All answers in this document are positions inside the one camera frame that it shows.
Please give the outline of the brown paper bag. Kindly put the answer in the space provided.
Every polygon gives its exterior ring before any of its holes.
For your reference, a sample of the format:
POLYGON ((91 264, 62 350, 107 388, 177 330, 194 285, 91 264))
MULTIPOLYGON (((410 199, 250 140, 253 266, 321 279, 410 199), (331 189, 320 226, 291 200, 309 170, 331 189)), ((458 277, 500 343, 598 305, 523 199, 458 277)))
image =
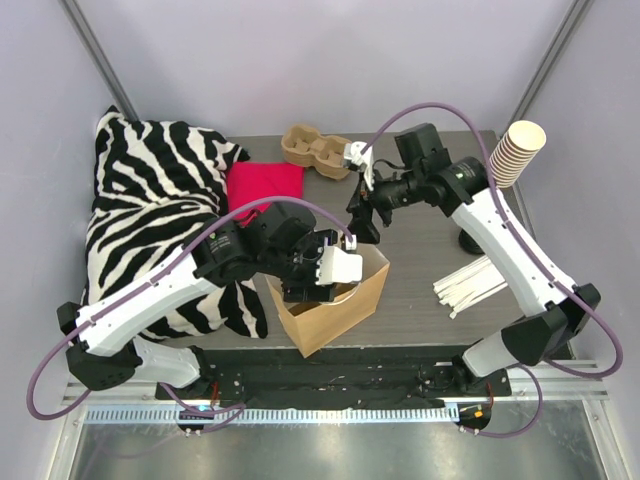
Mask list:
POLYGON ((266 277, 279 320, 304 358, 376 312, 390 262, 374 245, 361 244, 357 253, 363 257, 362 282, 357 286, 339 284, 331 303, 285 302, 281 281, 266 277))

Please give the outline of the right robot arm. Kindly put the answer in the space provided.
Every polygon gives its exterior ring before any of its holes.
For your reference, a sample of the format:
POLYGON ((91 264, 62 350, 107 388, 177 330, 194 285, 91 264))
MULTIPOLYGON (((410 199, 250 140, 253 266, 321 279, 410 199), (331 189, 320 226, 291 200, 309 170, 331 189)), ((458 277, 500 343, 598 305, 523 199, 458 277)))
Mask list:
POLYGON ((380 234, 372 221, 374 214, 388 226, 395 209, 418 202, 437 207, 479 245, 523 314, 454 358, 455 389, 475 394, 494 372, 514 364, 535 366, 580 333, 588 320, 585 310, 597 307, 600 293, 592 284, 577 285, 559 269, 553 272, 569 292, 545 276, 550 259, 512 213, 498 211, 484 165, 473 157, 453 162, 429 123, 401 132, 395 142, 403 165, 388 178, 375 169, 363 143, 353 142, 344 149, 344 166, 359 174, 347 206, 351 232, 361 243, 377 244, 380 234))

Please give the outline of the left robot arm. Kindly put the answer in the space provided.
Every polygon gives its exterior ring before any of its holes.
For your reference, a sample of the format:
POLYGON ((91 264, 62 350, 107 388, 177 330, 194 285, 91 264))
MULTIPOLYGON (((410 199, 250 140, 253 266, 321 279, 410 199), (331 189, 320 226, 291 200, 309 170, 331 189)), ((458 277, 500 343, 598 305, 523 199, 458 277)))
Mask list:
POLYGON ((136 380, 203 398, 213 385, 203 351, 159 345, 143 339, 142 331, 185 304, 257 273, 280 278, 288 300, 330 300, 334 286, 321 285, 317 270, 340 240, 336 230, 317 229, 311 210, 295 203, 273 203, 239 220, 210 220, 118 292, 91 305, 68 302, 58 308, 64 332, 82 330, 65 353, 70 373, 90 391, 136 380))

